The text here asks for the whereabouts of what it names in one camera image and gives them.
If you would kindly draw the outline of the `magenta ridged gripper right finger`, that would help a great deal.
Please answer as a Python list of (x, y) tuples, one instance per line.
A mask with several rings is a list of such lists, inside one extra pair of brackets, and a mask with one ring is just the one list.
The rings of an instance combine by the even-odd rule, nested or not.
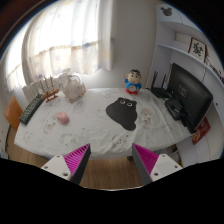
[(144, 185), (150, 184), (182, 169), (167, 154), (156, 153), (137, 144), (132, 144), (132, 156)]

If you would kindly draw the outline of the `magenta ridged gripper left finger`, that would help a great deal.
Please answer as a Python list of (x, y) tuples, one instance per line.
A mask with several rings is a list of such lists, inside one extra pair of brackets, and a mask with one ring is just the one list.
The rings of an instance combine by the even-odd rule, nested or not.
[(79, 185), (90, 155), (91, 147), (86, 144), (67, 155), (54, 156), (42, 169)]

